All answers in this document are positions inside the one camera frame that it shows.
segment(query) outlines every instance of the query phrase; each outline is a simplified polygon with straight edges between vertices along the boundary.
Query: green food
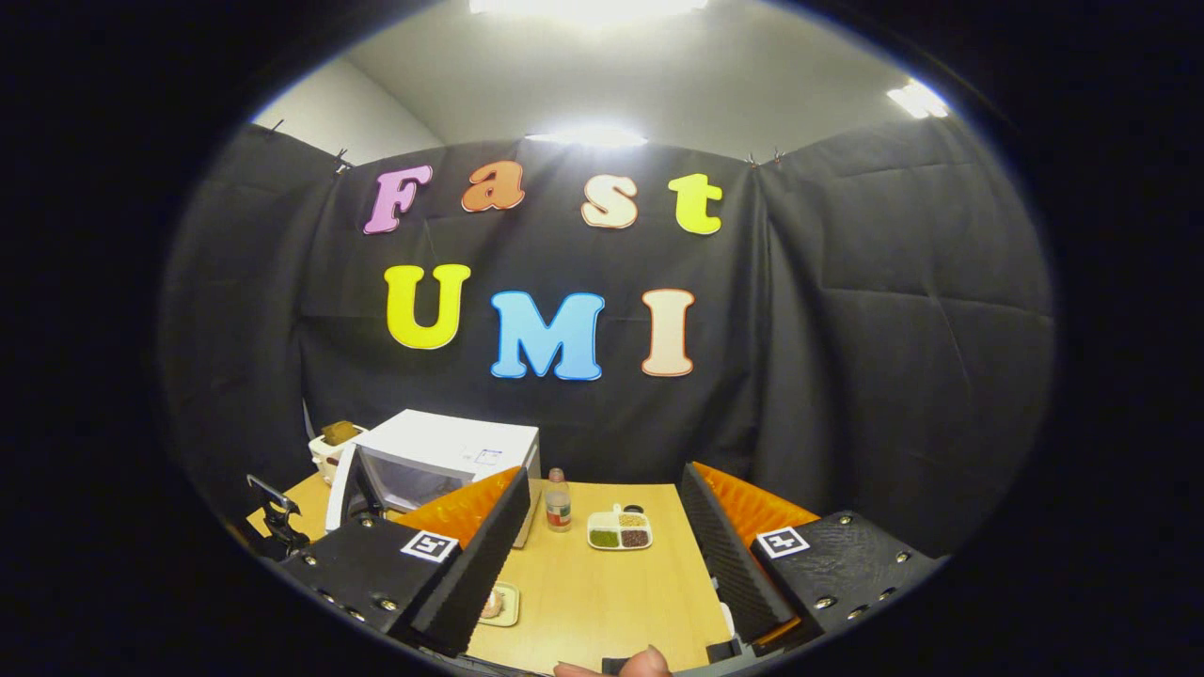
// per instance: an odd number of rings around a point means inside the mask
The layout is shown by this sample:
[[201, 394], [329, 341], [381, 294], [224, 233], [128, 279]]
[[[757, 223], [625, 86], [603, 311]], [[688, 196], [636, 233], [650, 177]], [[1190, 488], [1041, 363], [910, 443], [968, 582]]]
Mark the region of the green food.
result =
[[600, 548], [618, 548], [619, 535], [614, 531], [600, 531], [595, 529], [590, 531], [590, 543]]

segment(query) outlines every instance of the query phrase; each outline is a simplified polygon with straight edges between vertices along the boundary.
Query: orange soft pad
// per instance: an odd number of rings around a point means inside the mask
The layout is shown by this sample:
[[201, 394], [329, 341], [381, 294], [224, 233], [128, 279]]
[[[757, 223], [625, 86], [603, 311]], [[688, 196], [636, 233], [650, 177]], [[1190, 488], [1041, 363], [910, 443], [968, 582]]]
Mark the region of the orange soft pad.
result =
[[815, 513], [726, 472], [698, 461], [694, 461], [694, 467], [719, 499], [719, 505], [722, 506], [727, 520], [732, 523], [736, 532], [744, 541], [745, 548], [752, 546], [757, 534], [783, 526], [797, 526], [820, 518]]
[[502, 498], [502, 493], [514, 481], [519, 470], [521, 466], [517, 465], [497, 475], [490, 475], [480, 482], [461, 487], [413, 512], [391, 519], [413, 529], [452, 536], [460, 541], [461, 548], [467, 548], [468, 542], [480, 529], [480, 523], [489, 517], [489, 512], [497, 505], [497, 500]]

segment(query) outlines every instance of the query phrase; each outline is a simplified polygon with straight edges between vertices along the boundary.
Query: white tray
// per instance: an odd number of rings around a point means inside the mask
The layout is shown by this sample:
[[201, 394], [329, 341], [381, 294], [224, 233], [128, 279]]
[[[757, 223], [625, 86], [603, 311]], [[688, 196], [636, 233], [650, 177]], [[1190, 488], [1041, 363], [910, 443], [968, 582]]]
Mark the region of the white tray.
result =
[[[639, 518], [643, 522], [643, 525], [622, 526], [619, 523], [620, 516]], [[619, 538], [619, 544], [615, 547], [594, 544], [594, 541], [590, 540], [590, 534], [594, 531], [613, 531]], [[648, 534], [648, 542], [643, 546], [636, 547], [624, 546], [624, 531], [643, 531], [644, 534]], [[653, 544], [653, 520], [648, 519], [647, 514], [639, 512], [622, 512], [622, 507], [619, 504], [614, 504], [614, 508], [610, 512], [595, 512], [590, 516], [589, 520], [585, 523], [585, 542], [589, 543], [591, 548], [597, 551], [642, 551]]]
[[502, 612], [492, 618], [478, 618], [478, 623], [485, 625], [498, 625], [509, 628], [519, 622], [519, 589], [509, 583], [498, 581], [494, 584], [494, 591], [502, 599]]

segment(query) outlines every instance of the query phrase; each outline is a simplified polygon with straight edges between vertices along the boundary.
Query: white wall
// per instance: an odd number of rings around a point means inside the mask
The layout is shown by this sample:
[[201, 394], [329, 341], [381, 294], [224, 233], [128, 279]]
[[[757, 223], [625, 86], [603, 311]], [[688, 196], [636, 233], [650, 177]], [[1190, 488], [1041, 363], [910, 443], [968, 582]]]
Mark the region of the white wall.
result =
[[350, 61], [338, 58], [293, 86], [254, 123], [364, 164], [443, 146], [409, 111]]

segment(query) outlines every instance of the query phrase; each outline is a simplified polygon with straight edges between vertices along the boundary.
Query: bread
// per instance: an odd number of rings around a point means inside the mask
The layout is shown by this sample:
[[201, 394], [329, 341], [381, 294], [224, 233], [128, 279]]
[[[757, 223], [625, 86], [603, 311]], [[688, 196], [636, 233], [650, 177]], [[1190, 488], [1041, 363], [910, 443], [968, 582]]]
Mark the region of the bread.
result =
[[359, 434], [360, 431], [349, 422], [340, 420], [321, 429], [321, 441], [331, 447], [337, 447]]
[[497, 590], [489, 591], [489, 599], [485, 600], [485, 608], [480, 610], [482, 618], [494, 618], [498, 613], [502, 613], [502, 596], [497, 594]]

